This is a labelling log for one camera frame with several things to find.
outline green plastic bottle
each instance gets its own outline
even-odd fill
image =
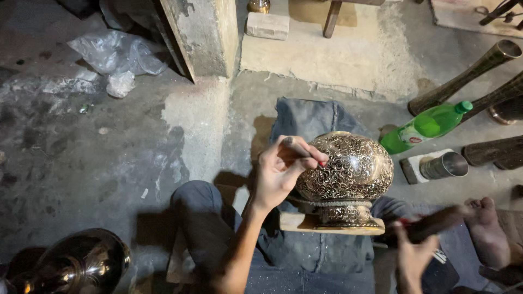
[[[386,134],[380,144],[389,154],[407,151],[418,144],[452,131],[460,123],[463,114],[471,109],[472,103],[468,101],[429,108],[408,123]]]

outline stained floor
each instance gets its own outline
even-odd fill
[[[245,2],[237,1],[239,28],[246,19]],[[434,26],[427,1],[387,5],[400,7],[410,52],[426,72],[416,81],[419,91],[461,73],[500,39]],[[244,185],[252,159],[267,143],[277,98],[337,100],[375,139],[379,127],[411,118],[403,102],[238,70],[232,79],[198,78],[197,85],[172,70],[139,76],[126,98],[112,99],[104,79],[64,44],[100,28],[99,16],[79,21],[50,0],[0,6],[8,8],[0,9],[0,36],[10,40],[0,44],[2,263],[23,248],[50,246],[70,233],[100,227],[132,249],[134,263],[118,292],[172,292],[174,286],[163,282],[176,231],[169,210],[172,193],[190,179]],[[36,17],[35,9],[53,17]],[[500,66],[451,101],[479,98],[522,69],[522,60]],[[92,106],[79,114],[84,104]],[[458,151],[468,143],[521,135],[520,130],[521,123],[502,127],[479,114],[443,138],[392,157],[397,163],[444,148]],[[522,202],[511,198],[522,176],[523,170],[488,165],[471,168],[465,178],[411,186],[396,164],[388,195],[428,203],[491,196],[502,208],[522,210]],[[237,204],[246,196],[245,189],[240,191]]]

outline bottle label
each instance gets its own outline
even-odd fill
[[[406,125],[402,126],[398,130],[398,135],[400,136],[400,140],[410,147],[414,147],[422,142],[432,139],[423,136],[416,130],[414,127],[414,120],[411,120]]]

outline hand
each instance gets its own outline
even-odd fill
[[[294,150],[281,142],[288,136],[281,135],[278,140],[258,157],[258,180],[256,192],[251,201],[251,208],[264,215],[280,203],[296,185],[298,176],[306,169],[314,169],[318,162],[328,161],[328,155],[308,145],[302,137],[294,141],[311,153],[311,157],[300,157]]]
[[[438,248],[439,237],[432,235],[414,245],[400,222],[395,221],[393,225],[397,235],[398,291],[400,294],[421,294],[422,274]]]

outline denim cloth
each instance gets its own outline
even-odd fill
[[[393,203],[392,198],[384,198]],[[200,282],[196,293],[210,293],[212,273],[222,262],[242,217],[226,205],[218,189],[193,180],[179,187],[173,196],[178,223],[196,264]],[[374,293],[374,272],[370,261],[359,273],[322,274],[305,269],[286,270],[270,265],[263,253],[254,250],[245,293]]]
[[[335,101],[278,99],[278,118],[270,136],[299,135],[306,141],[330,131],[368,136],[366,128]],[[227,251],[241,217],[222,202],[211,184],[191,181],[174,194],[197,274],[209,278]],[[284,201],[266,218],[255,249],[246,293],[374,293],[374,252],[368,236],[300,233],[279,230],[279,212],[299,211]],[[405,202],[376,200],[374,217],[385,222],[411,215]]]

